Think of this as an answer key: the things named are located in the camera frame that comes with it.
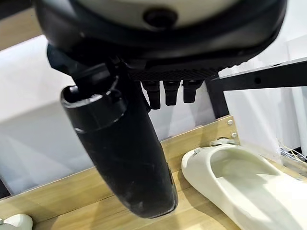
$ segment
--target white backdrop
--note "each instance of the white backdrop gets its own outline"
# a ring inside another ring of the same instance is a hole
[[[307,1],[288,2],[286,18],[276,41],[249,62],[221,71],[220,76],[307,57]],[[276,161],[279,141],[291,148],[301,146],[292,91],[283,88],[225,93],[243,145],[264,149]]]

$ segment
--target wooden plank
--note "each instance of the wooden plank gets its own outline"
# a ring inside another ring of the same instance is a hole
[[[178,190],[189,186],[181,183],[181,157],[197,147],[207,146],[219,137],[230,137],[236,132],[236,126],[229,126],[227,121],[232,116],[201,126],[190,132],[178,135],[162,142],[166,158],[174,176]],[[12,196],[0,201],[0,217],[5,219],[18,213],[30,215],[36,223],[71,212],[93,204],[107,197],[112,192],[100,178],[95,168],[91,168],[53,183]]]
[[[33,8],[0,21],[0,50],[42,34]]]
[[[282,172],[301,176],[268,160]],[[192,188],[182,175],[173,173],[179,204],[176,210],[156,219],[142,219],[123,207],[115,196],[70,213],[41,222],[35,230],[239,230],[239,227],[213,203]]]
[[[184,178],[182,171],[178,171],[172,174],[177,191],[180,193],[183,190],[186,190],[188,188],[191,188],[191,185],[186,181]],[[58,228],[64,228],[64,229],[91,229],[93,228],[92,222],[93,217],[98,217],[98,229],[105,229],[105,226],[100,226],[100,220],[108,219],[112,215],[119,215],[122,216],[122,214],[130,213],[117,199],[116,196],[111,196],[107,199],[101,200],[97,203],[88,205],[86,207],[82,207],[78,210],[66,213],[62,216],[52,218],[50,220],[44,221],[39,223],[36,226],[36,229],[58,229]],[[131,215],[133,219],[138,221],[134,214]],[[81,218],[80,222],[82,222],[81,226],[78,226],[78,222],[71,223],[72,218]],[[110,225],[110,229],[113,229],[115,222]]]

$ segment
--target metal screw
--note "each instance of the metal screw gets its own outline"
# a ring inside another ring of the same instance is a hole
[[[238,136],[237,133],[232,133],[232,134],[231,134],[231,137],[232,137],[232,138],[236,138],[237,136]]]

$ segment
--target white foam sandal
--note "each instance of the white foam sandal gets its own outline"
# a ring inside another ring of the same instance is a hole
[[[244,147],[198,148],[182,159],[186,180],[242,230],[307,230],[307,184]]]
[[[5,219],[0,224],[0,230],[31,230],[32,218],[26,214],[17,214]]]

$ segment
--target black plastic housing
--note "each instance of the black plastic housing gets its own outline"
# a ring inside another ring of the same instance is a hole
[[[122,204],[142,218],[177,206],[177,192],[140,91],[128,77],[80,100],[75,86],[61,103],[99,173]]]
[[[116,55],[135,81],[174,81],[189,80],[196,73],[169,71],[201,69],[210,74],[260,53],[278,35],[287,1],[242,0],[208,20],[166,31],[115,24],[73,0],[34,0],[34,4],[50,44],[71,58],[96,65],[105,56]]]

